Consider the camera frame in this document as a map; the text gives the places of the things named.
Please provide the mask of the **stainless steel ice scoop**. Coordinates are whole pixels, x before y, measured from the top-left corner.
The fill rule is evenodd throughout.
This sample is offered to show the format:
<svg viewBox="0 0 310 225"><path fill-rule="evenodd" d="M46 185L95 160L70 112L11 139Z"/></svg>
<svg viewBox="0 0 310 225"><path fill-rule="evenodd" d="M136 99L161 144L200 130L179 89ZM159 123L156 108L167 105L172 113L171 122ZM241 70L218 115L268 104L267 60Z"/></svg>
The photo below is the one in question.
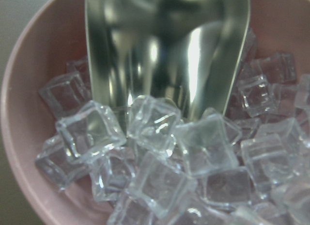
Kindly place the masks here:
<svg viewBox="0 0 310 225"><path fill-rule="evenodd" d="M93 99L162 97L191 121L226 114L250 13L250 0L85 0Z"/></svg>

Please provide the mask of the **pile of clear ice cubes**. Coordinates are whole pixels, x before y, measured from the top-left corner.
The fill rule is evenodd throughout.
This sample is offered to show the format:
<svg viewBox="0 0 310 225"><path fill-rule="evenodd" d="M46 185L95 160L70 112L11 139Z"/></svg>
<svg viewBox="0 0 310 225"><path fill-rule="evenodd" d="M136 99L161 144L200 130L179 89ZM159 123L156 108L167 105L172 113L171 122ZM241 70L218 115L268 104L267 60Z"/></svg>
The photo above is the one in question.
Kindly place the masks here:
<svg viewBox="0 0 310 225"><path fill-rule="evenodd" d="M57 121L36 166L101 225L309 224L310 77L256 50L249 31L228 116L197 122L151 96L100 105L70 62L39 90Z"/></svg>

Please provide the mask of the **pink bowl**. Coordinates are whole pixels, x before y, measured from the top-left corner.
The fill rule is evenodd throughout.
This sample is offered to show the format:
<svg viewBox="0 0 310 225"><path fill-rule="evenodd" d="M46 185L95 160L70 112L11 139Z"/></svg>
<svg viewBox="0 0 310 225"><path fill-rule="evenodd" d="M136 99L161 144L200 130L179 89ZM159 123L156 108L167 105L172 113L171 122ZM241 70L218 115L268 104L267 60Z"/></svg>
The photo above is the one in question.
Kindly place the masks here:
<svg viewBox="0 0 310 225"><path fill-rule="evenodd" d="M251 0L258 56L291 52L300 74L310 70L310 0ZM38 95L68 60L86 54L84 0L49 0L31 19L9 58L2 83L1 130L9 164L21 191L46 225L103 225L112 209L97 206L89 179L60 193L34 159L54 135L54 118Z"/></svg>

